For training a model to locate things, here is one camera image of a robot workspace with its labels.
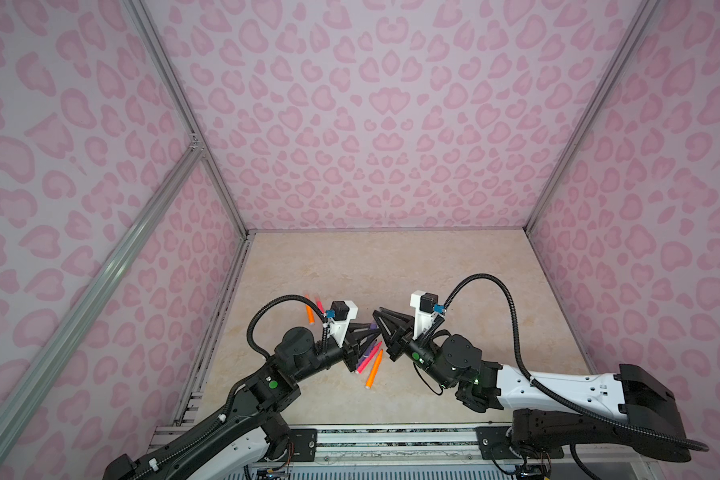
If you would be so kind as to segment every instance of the marble patterned surface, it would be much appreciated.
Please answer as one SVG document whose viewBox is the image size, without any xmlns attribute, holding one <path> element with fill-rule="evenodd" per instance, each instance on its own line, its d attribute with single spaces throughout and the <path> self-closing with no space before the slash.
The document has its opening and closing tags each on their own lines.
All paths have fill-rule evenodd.
<svg viewBox="0 0 720 480">
<path fill-rule="evenodd" d="M 437 293 L 444 301 L 459 281 L 476 273 L 494 274 L 510 289 L 529 370 L 588 372 L 522 230 L 258 234 L 216 351 L 200 418 L 219 408 L 232 384 L 262 364 L 246 343 L 246 328 L 266 302 L 287 293 L 319 293 L 326 307 L 332 300 L 353 300 L 357 321 L 368 322 L 380 306 L 411 313 L 414 290 Z M 304 305 L 283 303 L 264 315 L 254 337 L 273 352 L 297 325 L 308 326 Z M 312 328 L 319 337 L 318 324 Z M 481 348 L 483 360 L 514 364 L 507 301 L 493 283 L 478 280 L 465 287 L 444 328 Z M 364 387 L 367 374 L 347 372 L 341 364 L 301 382 L 301 396 L 283 417 L 292 425 L 511 420 L 506 411 L 472 412 L 454 398 L 455 389 L 432 394 L 403 358 L 391 362 L 386 356 L 371 390 Z"/>
</svg>

